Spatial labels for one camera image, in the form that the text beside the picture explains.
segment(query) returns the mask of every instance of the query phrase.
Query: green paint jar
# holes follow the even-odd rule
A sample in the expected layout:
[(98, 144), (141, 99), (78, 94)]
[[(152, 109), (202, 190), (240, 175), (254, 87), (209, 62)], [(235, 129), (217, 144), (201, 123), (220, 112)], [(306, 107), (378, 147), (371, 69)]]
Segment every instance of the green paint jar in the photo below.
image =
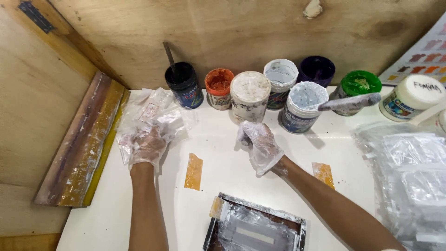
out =
[[(351, 71), (345, 75), (338, 87), (330, 94), (329, 100), (342, 99), (373, 92), (380, 92), (382, 84), (375, 74), (368, 71)], [(353, 116), (362, 109), (354, 110), (334, 110), (342, 116)]]

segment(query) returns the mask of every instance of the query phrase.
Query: gloved hand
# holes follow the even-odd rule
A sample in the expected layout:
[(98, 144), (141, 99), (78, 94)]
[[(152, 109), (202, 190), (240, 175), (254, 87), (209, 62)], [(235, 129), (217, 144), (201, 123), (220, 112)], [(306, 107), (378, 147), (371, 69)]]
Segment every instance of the gloved hand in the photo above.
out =
[(257, 166), (258, 175), (266, 173), (285, 154), (265, 124), (243, 121), (237, 133), (237, 141), (245, 146), (252, 146), (250, 158)]
[(129, 166), (149, 162), (158, 171), (161, 156), (174, 137), (174, 134), (166, 134), (166, 130), (167, 125), (156, 120), (151, 120), (147, 125), (138, 127), (132, 136)]

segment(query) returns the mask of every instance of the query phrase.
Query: forearm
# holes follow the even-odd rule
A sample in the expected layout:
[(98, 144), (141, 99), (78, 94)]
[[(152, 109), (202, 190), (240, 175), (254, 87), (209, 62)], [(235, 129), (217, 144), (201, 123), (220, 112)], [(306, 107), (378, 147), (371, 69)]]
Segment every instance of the forearm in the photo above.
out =
[(165, 227), (153, 180), (153, 165), (134, 164), (130, 176), (133, 200), (129, 251), (168, 251)]
[(394, 236), (372, 215), (319, 181), (288, 157), (276, 168), (296, 187), (327, 225), (355, 251), (405, 251)]

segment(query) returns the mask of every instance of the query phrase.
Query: orange paint jar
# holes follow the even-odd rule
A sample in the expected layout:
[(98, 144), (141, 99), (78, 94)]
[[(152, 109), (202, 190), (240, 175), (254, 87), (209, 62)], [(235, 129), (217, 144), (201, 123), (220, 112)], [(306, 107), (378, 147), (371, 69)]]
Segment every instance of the orange paint jar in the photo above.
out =
[(232, 71), (224, 68), (211, 70), (204, 79), (209, 101), (217, 110), (227, 110), (231, 106)]

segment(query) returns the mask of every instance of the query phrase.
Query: stack of plastic bags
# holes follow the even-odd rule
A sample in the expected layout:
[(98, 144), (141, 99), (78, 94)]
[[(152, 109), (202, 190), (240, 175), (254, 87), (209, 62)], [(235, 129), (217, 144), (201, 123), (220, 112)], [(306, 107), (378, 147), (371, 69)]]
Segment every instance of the stack of plastic bags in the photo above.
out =
[(169, 90), (142, 89), (139, 95), (132, 94), (116, 130), (124, 164), (130, 160), (134, 135), (145, 130), (153, 121), (165, 124), (162, 134), (171, 134), (174, 140), (170, 144), (176, 145), (189, 137), (187, 131), (198, 123), (198, 117), (194, 110), (176, 104)]
[(352, 137), (373, 170), (383, 224), (408, 250), (446, 250), (445, 139), (408, 123), (380, 122)]

